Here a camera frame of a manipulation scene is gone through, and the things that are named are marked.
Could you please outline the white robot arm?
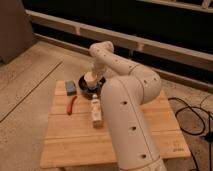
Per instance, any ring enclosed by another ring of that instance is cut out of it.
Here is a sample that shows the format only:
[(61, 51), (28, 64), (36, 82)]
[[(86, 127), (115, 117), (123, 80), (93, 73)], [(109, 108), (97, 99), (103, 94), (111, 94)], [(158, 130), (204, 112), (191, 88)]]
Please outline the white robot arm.
[(167, 171), (141, 110), (160, 94), (160, 76), (116, 55), (110, 41), (91, 45), (90, 54), (95, 59), (93, 72), (107, 66), (118, 73), (103, 85), (101, 107), (120, 171)]

